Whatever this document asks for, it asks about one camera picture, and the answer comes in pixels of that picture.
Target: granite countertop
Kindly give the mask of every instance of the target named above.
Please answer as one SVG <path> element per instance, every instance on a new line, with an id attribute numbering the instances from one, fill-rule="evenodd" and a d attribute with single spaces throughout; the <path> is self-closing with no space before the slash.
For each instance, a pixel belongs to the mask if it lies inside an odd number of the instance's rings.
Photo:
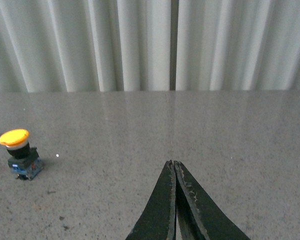
<path id="1" fill-rule="evenodd" d="M 124 240 L 172 159 L 252 240 L 300 240 L 300 91 L 0 93 L 16 128 L 45 167 L 0 145 L 0 239 Z"/>

